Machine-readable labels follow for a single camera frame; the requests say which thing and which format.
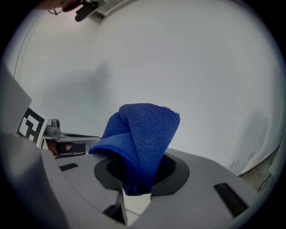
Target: blue microfiber towel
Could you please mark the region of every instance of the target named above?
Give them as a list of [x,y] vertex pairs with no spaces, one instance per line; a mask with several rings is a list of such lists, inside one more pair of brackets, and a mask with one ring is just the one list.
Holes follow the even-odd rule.
[[150,103],[126,104],[112,115],[102,139],[89,153],[107,149],[126,162],[127,195],[151,192],[161,159],[180,123],[180,115]]

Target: gray panel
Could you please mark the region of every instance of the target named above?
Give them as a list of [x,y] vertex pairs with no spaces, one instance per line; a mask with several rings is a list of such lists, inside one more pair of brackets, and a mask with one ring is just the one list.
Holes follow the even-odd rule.
[[256,199],[251,187],[218,163],[173,149],[166,152],[188,164],[189,178],[175,194],[152,197],[132,227],[209,229],[231,221],[232,215],[213,188],[219,183],[228,183],[248,205]]
[[12,135],[0,135],[0,141],[1,167],[27,211],[48,228],[67,229],[67,219],[50,187],[36,145]]
[[3,63],[0,76],[0,133],[16,134],[32,100]]
[[118,197],[118,191],[105,189],[94,175],[95,165],[109,156],[110,154],[97,153],[56,160],[59,166],[70,163],[78,165],[76,168],[64,171],[63,175],[76,192],[100,212],[115,204]]
[[52,153],[48,150],[41,150],[46,175],[50,181],[50,186],[62,207],[69,228],[78,229],[126,229],[127,227],[117,221],[109,218],[108,216],[100,213],[84,197],[70,185],[69,181],[64,177],[56,163]]

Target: electrical outlet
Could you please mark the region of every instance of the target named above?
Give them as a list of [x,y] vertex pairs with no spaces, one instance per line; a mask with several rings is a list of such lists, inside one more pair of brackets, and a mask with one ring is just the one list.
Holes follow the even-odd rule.
[[256,153],[256,149],[252,150],[249,154],[248,160],[254,157],[254,154]]
[[238,164],[239,164],[239,162],[240,162],[240,157],[239,157],[239,158],[237,158],[237,159],[235,159],[235,160],[233,161],[233,163],[232,163],[231,167],[233,167],[233,166],[235,166],[235,165],[238,165]]

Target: floor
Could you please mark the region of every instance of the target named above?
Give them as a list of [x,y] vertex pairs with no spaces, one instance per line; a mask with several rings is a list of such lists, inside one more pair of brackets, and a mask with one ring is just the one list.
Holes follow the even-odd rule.
[[131,226],[151,203],[151,194],[127,196],[125,192],[123,192],[123,198],[127,216],[127,226]]
[[269,172],[269,167],[272,165],[272,162],[276,157],[277,151],[278,149],[276,149],[262,165],[242,177],[242,179],[248,184],[250,184],[257,192],[261,192],[274,182],[274,178]]

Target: black cable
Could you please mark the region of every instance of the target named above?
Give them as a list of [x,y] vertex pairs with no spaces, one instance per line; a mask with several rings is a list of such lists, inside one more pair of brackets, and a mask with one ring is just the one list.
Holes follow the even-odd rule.
[[260,187],[258,188],[257,192],[259,192],[259,190],[261,189],[262,185],[264,185],[264,183],[269,179],[269,177],[271,177],[271,174],[265,179],[264,182],[262,182],[262,184],[261,184]]

